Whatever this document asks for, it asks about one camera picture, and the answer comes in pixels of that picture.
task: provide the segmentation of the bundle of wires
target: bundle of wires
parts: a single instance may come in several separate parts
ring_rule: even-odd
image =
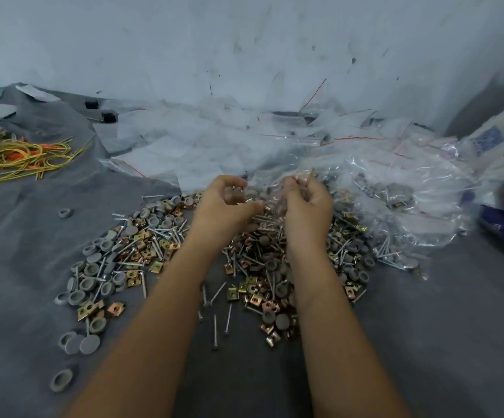
[[[35,175],[42,179],[45,172],[69,164],[88,146],[89,140],[77,151],[68,145],[73,138],[56,144],[33,144],[23,138],[0,131],[0,182]]]

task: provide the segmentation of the blue label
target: blue label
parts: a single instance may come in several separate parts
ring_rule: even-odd
[[[473,139],[474,149],[478,157],[486,151],[497,147],[502,142],[504,142],[504,137],[496,126],[491,127]]]

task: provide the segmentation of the gray fabric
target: gray fabric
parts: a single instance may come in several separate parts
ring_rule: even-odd
[[[18,105],[7,126],[31,139],[74,135],[81,144],[92,135],[84,114],[65,102],[42,104],[15,89],[2,102]],[[136,210],[144,194],[173,193],[161,182],[102,168],[96,149],[42,181],[0,184],[0,417],[58,416],[143,301],[139,289],[115,295],[128,307],[94,355],[68,357],[58,348],[62,333],[83,331],[74,309],[53,304],[83,246],[114,226],[110,213]],[[61,208],[73,208],[74,215],[60,219]],[[225,278],[222,263],[219,258],[206,277],[209,295]],[[174,416],[311,416],[300,342],[270,349],[259,317],[240,305],[224,338],[227,311],[221,295],[204,311]],[[211,352],[214,312],[217,352]],[[504,417],[504,251],[495,240],[478,232],[457,240],[433,255],[428,281],[378,267],[356,313],[418,416]],[[64,367],[73,368],[74,383],[53,394],[50,378]]]

